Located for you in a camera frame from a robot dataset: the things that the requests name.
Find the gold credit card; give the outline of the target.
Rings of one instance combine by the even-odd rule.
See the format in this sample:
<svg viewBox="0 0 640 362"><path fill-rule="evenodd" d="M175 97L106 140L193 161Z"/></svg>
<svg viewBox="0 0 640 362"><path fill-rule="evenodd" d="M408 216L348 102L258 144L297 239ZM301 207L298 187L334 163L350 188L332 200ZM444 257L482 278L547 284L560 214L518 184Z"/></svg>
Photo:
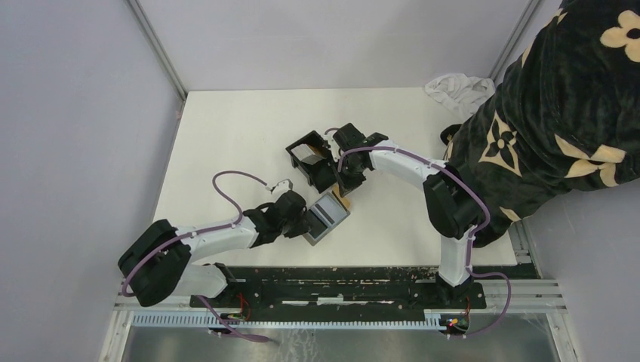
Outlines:
<svg viewBox="0 0 640 362"><path fill-rule="evenodd" d="M351 202L347 198L342 197L340 195L340 193L336 192L335 190L333 190L331 194L336 198L336 200L342 205L342 207L345 210L349 210L350 209Z"/></svg>

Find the black plastic card box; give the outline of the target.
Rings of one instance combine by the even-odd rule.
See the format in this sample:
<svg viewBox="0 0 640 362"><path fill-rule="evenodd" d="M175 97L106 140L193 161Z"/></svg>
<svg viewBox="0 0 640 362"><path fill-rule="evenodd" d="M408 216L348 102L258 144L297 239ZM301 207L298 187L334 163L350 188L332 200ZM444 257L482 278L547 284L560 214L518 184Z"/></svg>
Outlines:
<svg viewBox="0 0 640 362"><path fill-rule="evenodd" d="M285 148L292 166L318 193L338 187L337 163L328 142L312 131Z"/></svg>

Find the grey leather card holder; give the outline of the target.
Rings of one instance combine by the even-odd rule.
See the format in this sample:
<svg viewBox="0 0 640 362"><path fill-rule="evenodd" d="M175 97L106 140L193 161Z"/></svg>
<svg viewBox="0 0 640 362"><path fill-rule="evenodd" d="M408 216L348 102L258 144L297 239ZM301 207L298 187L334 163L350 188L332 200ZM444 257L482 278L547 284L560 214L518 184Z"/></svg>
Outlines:
<svg viewBox="0 0 640 362"><path fill-rule="evenodd" d="M308 207L306 218L310 230L303 236L310 245L315 246L349 215L346 202L333 192L327 192Z"/></svg>

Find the stack of credit cards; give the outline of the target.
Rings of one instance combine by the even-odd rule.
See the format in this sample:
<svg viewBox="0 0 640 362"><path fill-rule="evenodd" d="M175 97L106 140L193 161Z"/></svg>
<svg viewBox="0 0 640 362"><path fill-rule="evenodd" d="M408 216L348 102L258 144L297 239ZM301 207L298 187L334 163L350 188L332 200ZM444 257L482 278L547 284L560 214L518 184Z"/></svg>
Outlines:
<svg viewBox="0 0 640 362"><path fill-rule="evenodd" d="M321 149L317 149L307 143L301 143L291 149L292 155L304 164L314 165L326 159Z"/></svg>

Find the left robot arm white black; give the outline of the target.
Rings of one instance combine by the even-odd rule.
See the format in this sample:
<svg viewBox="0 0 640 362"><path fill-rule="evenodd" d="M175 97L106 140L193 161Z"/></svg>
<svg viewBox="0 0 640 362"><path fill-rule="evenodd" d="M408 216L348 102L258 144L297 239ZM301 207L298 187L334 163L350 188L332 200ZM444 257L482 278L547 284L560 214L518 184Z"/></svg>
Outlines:
<svg viewBox="0 0 640 362"><path fill-rule="evenodd" d="M117 262L125 278L121 293L135 297L143 307L169 296L194 295L229 306L236 300L237 286L221 266L200 262L219 253L271 244L279 237L302 235L309 231L306 212L304 198L289 190L273 202L243 211L237 223L218 222L198 229L157 220Z"/></svg>

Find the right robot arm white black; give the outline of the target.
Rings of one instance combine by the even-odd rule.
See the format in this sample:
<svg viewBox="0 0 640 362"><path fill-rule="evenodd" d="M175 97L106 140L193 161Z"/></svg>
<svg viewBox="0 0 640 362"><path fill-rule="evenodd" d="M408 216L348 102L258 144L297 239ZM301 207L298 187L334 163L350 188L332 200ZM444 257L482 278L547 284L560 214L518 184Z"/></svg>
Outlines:
<svg viewBox="0 0 640 362"><path fill-rule="evenodd" d="M366 170L391 174L423 192L429 221L441 235L436 299L446 308L458 306L473 279L475 235L491 219L466 170L416 155L381 133L367 137L351 123L328 130L326 135L340 195L357 189L365 181Z"/></svg>

